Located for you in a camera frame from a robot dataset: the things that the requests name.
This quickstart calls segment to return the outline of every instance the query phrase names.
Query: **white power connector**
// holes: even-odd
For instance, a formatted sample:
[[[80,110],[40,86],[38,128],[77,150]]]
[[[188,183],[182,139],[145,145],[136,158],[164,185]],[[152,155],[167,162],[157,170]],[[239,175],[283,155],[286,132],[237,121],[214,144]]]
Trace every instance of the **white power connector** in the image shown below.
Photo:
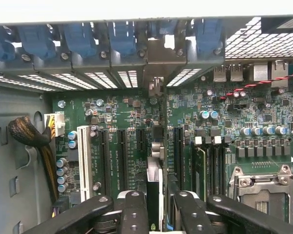
[[[65,134],[64,114],[60,114],[60,113],[44,114],[44,125],[47,122],[48,116],[54,116],[55,137],[64,135]]]

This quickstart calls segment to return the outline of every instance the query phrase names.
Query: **wire bundle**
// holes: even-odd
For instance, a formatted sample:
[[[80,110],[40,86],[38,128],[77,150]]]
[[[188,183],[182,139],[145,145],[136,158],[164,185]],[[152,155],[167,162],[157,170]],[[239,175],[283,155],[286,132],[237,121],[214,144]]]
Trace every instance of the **wire bundle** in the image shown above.
[[[50,191],[52,203],[58,199],[55,158],[49,143],[55,137],[54,116],[46,121],[45,131],[41,134],[31,123],[29,116],[19,117],[8,125],[11,136],[20,143],[36,147],[42,157],[44,172]]]

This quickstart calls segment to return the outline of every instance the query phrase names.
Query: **motherboard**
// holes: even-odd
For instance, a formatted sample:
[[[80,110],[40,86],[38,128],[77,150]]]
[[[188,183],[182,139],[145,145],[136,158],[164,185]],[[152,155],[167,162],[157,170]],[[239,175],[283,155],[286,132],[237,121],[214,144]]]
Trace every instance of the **motherboard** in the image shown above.
[[[137,189],[166,133],[161,167],[181,190],[202,200],[224,194],[293,224],[293,79],[281,88],[244,85],[208,73],[158,98],[142,89],[56,93],[53,109],[65,120],[56,138],[59,192],[71,206],[82,202],[79,151],[87,145],[89,196]],[[166,131],[156,127],[163,115]]]

